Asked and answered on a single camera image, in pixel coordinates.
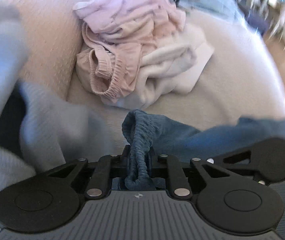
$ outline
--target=blurry gray garment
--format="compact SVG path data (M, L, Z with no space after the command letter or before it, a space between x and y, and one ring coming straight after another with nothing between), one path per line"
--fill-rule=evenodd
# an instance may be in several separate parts
M112 153L107 127L86 107L67 103L39 85L16 83L28 50L17 12L13 17L8 11L0 13L5 17L0 17L0 116L13 90L24 101L26 114L19 130L22 158L0 147L0 191L66 161L97 161Z
M244 19L235 0L180 0L179 5L209 11L232 22L243 22Z

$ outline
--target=laundry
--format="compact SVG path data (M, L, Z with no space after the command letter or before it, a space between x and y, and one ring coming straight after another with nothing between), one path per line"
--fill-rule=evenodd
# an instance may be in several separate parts
M145 109L162 94L189 93L214 51L168 0L89 0L73 9L88 47L77 75L106 105Z
M193 157L207 159L267 138L285 139L285 120L241 117L235 126L221 125L200 131L164 115L134 110L127 114L122 132L131 145L125 186L129 190L153 190L155 185L145 163L151 147L158 155L175 155L182 162L189 162Z

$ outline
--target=peach garment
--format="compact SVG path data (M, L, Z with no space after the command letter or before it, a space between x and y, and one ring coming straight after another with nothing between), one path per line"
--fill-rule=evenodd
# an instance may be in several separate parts
M136 86L141 57L183 30L185 12L168 0L89 0L73 8L84 25L93 93L116 103Z

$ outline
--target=dark blue fabric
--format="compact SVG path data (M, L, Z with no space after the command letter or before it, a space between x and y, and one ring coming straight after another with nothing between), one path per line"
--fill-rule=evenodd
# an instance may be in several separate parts
M153 190L155 186L145 163L151 146L158 155L175 155L180 161L189 162L193 157L209 158L271 137L285 139L285 120L241 117L235 126L221 125L201 132L164 115L133 110L124 120L122 132L131 145L126 187L135 191Z

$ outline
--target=textured beige cushion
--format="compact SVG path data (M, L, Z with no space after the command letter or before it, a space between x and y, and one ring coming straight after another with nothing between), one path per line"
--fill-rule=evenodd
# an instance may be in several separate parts
M163 95L146 111L202 130L235 124L241 115L285 117L283 83L261 37L200 11L193 13L193 21L204 30L214 54L191 93ZM83 89L75 74L68 100L86 104L103 116L112 129L115 152L121 153L125 144L121 124L128 111L103 106L98 96Z
M72 11L79 1L86 0L0 0L19 9L26 29L31 54L21 77L64 99L82 46L80 21Z

